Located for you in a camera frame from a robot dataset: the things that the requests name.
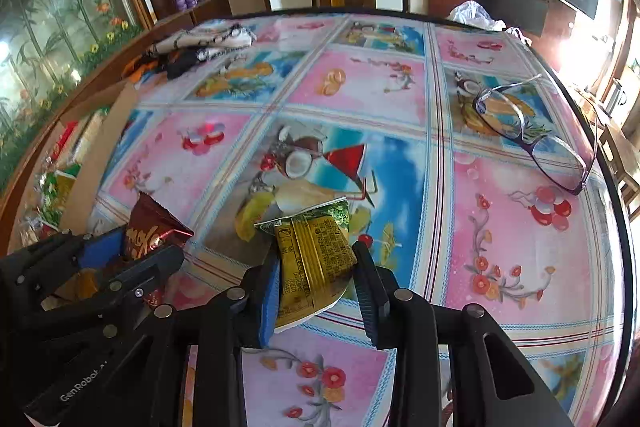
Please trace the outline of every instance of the eyeglasses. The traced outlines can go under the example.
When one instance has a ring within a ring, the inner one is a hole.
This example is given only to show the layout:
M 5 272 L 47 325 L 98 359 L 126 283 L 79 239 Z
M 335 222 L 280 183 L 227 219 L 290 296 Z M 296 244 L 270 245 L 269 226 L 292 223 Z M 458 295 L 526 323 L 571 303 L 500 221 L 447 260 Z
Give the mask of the eyeglasses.
M 549 133 L 538 134 L 532 140 L 525 141 L 525 134 L 531 127 L 530 121 L 526 119 L 518 107 L 518 99 L 505 92 L 514 87 L 524 86 L 541 77 L 542 75 L 539 73 L 523 82 L 483 89 L 474 98 L 474 109 L 487 126 L 529 153 L 529 156 L 547 178 L 577 196 L 584 188 L 591 169 L 593 169 L 598 143 L 598 126 L 595 125 L 593 154 L 588 165 L 569 144 L 558 136 Z M 593 105 L 587 97 L 583 98 Z M 550 170 L 549 163 L 551 162 L 559 168 Z

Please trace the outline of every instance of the metal screw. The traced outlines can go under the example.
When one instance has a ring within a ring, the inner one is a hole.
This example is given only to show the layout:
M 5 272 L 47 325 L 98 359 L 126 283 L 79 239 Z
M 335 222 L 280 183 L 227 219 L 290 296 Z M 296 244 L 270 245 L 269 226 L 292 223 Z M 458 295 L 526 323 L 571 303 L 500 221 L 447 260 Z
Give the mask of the metal screw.
M 407 288 L 398 288 L 394 291 L 394 297 L 399 301 L 410 301 L 414 298 L 414 293 Z
M 233 288 L 229 288 L 226 291 L 227 298 L 231 299 L 232 301 L 239 301 L 245 295 L 246 293 L 240 286 L 234 286 Z
M 480 304 L 469 304 L 466 307 L 466 312 L 475 319 L 484 317 L 484 308 Z
M 173 312 L 174 312 L 174 309 L 171 308 L 169 304 L 160 304 L 158 308 L 154 310 L 154 315 L 159 319 L 165 319 L 169 315 L 171 315 Z
M 112 339 L 118 334 L 118 328 L 114 324 L 107 324 L 102 328 L 102 334 L 108 339 Z

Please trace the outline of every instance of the plastic bag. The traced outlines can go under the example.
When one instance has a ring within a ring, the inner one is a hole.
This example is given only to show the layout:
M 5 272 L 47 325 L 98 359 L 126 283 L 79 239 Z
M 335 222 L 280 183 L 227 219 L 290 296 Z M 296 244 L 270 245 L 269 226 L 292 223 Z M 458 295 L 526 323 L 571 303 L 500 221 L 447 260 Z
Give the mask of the plastic bag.
M 491 19 L 491 16 L 476 1 L 465 1 L 460 6 L 456 6 L 447 19 L 495 32 L 501 32 L 507 27 L 504 21 Z

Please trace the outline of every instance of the brown snack packet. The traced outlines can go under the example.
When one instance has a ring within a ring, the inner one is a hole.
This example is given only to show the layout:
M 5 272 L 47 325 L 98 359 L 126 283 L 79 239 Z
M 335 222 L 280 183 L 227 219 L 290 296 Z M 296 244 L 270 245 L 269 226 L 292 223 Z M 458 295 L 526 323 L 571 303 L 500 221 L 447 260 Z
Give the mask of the brown snack packet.
M 164 243 L 183 247 L 193 232 L 185 227 L 173 214 L 154 198 L 140 192 L 140 197 L 131 211 L 124 238 L 125 258 L 140 259 L 152 253 Z M 162 303 L 164 287 L 144 296 L 145 302 L 155 308 Z

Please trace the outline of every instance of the yellow snack packet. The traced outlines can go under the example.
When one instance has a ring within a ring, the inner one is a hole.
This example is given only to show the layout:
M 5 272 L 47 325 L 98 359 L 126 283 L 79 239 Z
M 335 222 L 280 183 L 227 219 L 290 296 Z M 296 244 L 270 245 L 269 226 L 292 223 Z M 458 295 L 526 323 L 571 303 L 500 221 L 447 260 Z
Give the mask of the yellow snack packet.
M 333 306 L 343 295 L 356 258 L 332 216 L 292 219 L 274 227 L 282 260 L 275 333 Z

